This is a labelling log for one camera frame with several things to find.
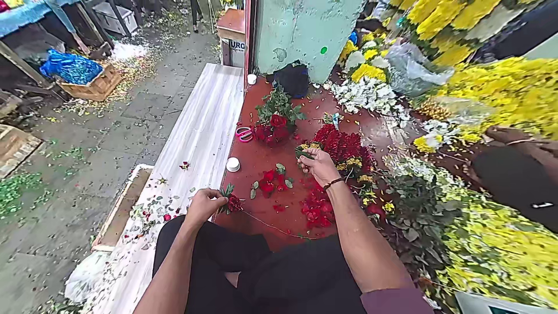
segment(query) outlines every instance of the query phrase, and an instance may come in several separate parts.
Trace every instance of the purple sleeve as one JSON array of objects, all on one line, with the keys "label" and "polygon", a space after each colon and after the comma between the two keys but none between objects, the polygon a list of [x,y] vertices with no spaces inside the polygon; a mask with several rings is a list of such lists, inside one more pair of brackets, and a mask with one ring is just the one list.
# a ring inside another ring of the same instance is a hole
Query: purple sleeve
[{"label": "purple sleeve", "polygon": [[416,288],[385,289],[360,296],[367,314],[432,314],[434,311]]}]

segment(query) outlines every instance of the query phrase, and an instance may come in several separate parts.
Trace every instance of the pink scissors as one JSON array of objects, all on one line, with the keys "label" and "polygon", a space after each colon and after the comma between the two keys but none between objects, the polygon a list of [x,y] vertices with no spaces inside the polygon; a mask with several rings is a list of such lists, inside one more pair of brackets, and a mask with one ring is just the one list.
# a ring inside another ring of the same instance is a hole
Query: pink scissors
[{"label": "pink scissors", "polygon": [[242,143],[248,143],[254,138],[252,135],[252,128],[248,126],[239,127],[234,134]]}]

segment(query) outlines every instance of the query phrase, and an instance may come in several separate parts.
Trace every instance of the red wooden platform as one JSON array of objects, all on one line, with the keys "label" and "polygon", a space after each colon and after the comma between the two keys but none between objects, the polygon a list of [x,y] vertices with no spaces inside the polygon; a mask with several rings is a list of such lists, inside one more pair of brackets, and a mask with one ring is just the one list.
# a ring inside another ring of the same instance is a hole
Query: red wooden platform
[{"label": "red wooden platform", "polygon": [[[248,88],[240,114],[242,126],[254,125],[258,121],[255,106],[264,104],[262,97],[268,95],[271,90],[271,85],[267,84],[264,78],[258,78],[257,84]],[[224,185],[234,184],[234,194],[241,199],[246,199],[243,203],[244,210],[265,223],[292,235],[323,237],[335,233],[335,226],[314,228],[308,233],[306,216],[301,213],[299,204],[306,197],[307,190],[299,182],[304,178],[304,173],[297,167],[294,151],[295,147],[304,140],[311,140],[314,133],[322,126],[320,121],[314,120],[314,118],[322,118],[324,112],[330,114],[340,112],[345,116],[344,121],[340,124],[340,130],[357,133],[362,128],[363,137],[369,137],[377,148],[376,159],[378,161],[381,161],[381,156],[388,152],[386,147],[391,144],[391,139],[382,131],[381,120],[370,116],[363,110],[357,115],[342,113],[339,107],[336,108],[337,102],[333,95],[323,88],[315,90],[310,86],[307,98],[293,99],[292,103],[293,106],[304,104],[301,112],[308,117],[306,121],[297,120],[297,133],[300,135],[300,139],[291,139],[284,146],[273,149],[256,141],[242,143],[235,139],[230,155],[240,160],[240,170],[235,173],[227,172]],[[264,198],[262,192],[258,190],[256,198],[250,199],[252,184],[262,179],[264,171],[275,169],[277,163],[285,166],[286,178],[291,177],[295,180],[293,188],[282,192],[275,189],[269,199]],[[278,204],[288,207],[284,212],[278,213],[273,209],[273,205]],[[285,235],[268,227],[243,212],[234,212],[230,215],[219,214],[215,218],[215,222],[232,231],[263,234],[273,251],[304,241],[304,239]]]}]

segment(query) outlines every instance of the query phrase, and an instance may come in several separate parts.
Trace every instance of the white cup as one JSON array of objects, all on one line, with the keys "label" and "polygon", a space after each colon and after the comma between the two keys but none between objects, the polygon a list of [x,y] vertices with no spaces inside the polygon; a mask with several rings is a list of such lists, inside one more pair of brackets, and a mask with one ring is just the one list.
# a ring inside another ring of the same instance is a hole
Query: white cup
[{"label": "white cup", "polygon": [[240,169],[240,162],[238,161],[238,158],[229,158],[229,160],[227,160],[227,170],[230,172],[237,172],[238,169]]},{"label": "white cup", "polygon": [[255,74],[248,74],[248,84],[254,85],[258,77]]}]

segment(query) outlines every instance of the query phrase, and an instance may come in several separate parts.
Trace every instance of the stone pavement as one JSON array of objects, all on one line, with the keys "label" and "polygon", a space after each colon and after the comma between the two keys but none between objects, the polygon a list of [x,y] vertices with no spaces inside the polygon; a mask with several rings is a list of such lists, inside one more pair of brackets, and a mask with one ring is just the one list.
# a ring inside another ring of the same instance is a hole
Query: stone pavement
[{"label": "stone pavement", "polygon": [[32,129],[45,142],[18,172],[40,172],[53,195],[31,209],[42,191],[26,192],[23,209],[0,221],[1,314],[33,313],[63,299],[64,282],[89,254],[130,171],[155,164],[205,63],[219,62],[212,54],[218,39],[202,33],[179,39],[156,76],[130,91],[132,101],[101,118],[43,112],[58,122],[40,120]]}]

